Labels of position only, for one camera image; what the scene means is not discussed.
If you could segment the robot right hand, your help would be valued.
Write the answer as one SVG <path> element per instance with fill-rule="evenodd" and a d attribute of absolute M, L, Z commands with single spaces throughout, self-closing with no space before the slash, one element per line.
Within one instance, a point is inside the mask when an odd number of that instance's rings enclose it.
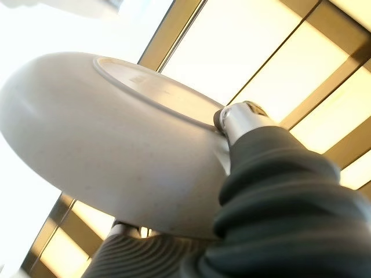
<path fill-rule="evenodd" d="M 231 170 L 213 223 L 218 241 L 136 239 L 115 222 L 85 277 L 369 277 L 370 202 L 336 166 L 244 101 L 214 115 Z"/>

